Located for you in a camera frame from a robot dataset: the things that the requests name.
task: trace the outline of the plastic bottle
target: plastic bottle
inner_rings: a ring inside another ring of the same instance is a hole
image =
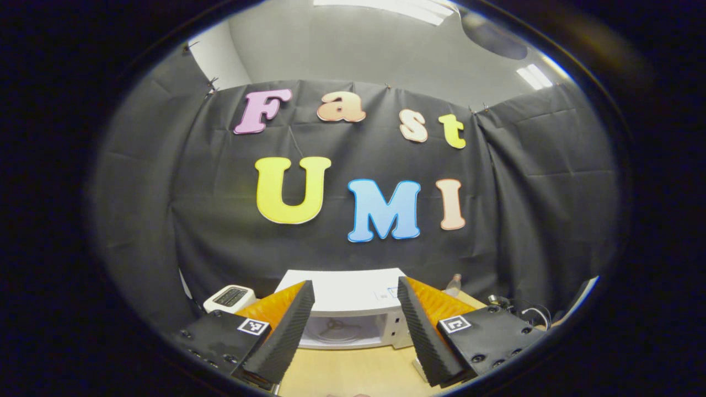
[[[444,290],[446,294],[451,295],[452,297],[457,296],[459,292],[461,292],[461,275],[456,273],[453,275],[453,279],[451,279],[451,282],[448,283],[446,286],[446,289]]]

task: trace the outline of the ceiling light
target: ceiling light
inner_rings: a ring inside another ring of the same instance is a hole
[[[534,77],[536,77],[537,80],[539,80],[539,82],[542,83],[542,85],[543,85],[544,87],[551,87],[551,86],[553,85],[553,84],[551,83],[551,81],[549,81],[549,79],[544,75],[544,73],[542,73],[541,70],[539,70],[539,68],[538,68],[535,64],[529,65],[529,66],[527,67],[527,70],[528,70]]]
[[[432,0],[313,0],[313,5],[377,8],[411,16],[435,26],[454,13],[452,9]]]
[[[529,71],[527,71],[527,69],[518,69],[517,74],[522,76],[522,78],[524,78],[524,80],[527,81],[535,90],[542,89],[542,83],[540,83],[536,77],[534,77]]]

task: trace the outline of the letter u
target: letter u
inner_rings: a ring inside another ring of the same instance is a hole
[[[331,160],[324,157],[301,159],[299,166],[306,170],[306,191],[304,201],[298,206],[290,206],[282,200],[282,183],[285,170],[292,166],[287,158],[268,157],[255,162],[259,171],[257,205],[260,213],[274,223],[296,225],[314,219],[323,205],[323,174],[331,166]]]

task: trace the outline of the clip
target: clip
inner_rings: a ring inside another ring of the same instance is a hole
[[[214,77],[214,78],[211,79],[211,81],[208,82],[207,86],[211,89],[211,91],[208,91],[208,93],[206,94],[206,96],[209,96],[209,95],[215,93],[216,91],[218,91],[218,88],[216,88],[216,87],[213,85],[213,83],[214,83],[216,80],[218,80],[218,77]]]
[[[189,45],[188,43],[186,43],[186,45],[184,45],[184,53],[189,52],[189,49],[192,48],[193,46],[197,45],[198,43],[200,43],[200,42],[194,42],[192,45]]]

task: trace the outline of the orange foam pad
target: orange foam pad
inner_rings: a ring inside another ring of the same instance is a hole
[[[473,312],[475,308],[469,304],[459,301],[458,299],[447,295],[444,291],[421,283],[413,278],[407,277],[409,285],[412,287],[414,294],[417,296],[421,308],[426,314],[426,318],[431,325],[434,326],[439,338],[443,340],[441,333],[436,329],[436,324],[440,320],[447,319],[453,316],[459,316],[468,312]]]
[[[285,288],[279,292],[275,292],[268,297],[264,297],[263,299],[240,310],[236,313],[236,315],[253,320],[268,322],[274,332],[277,325],[279,325],[282,320],[282,317],[284,317],[285,313],[287,313],[294,297],[297,296],[299,290],[305,282],[306,281],[302,281],[299,284],[294,284],[293,286]]]

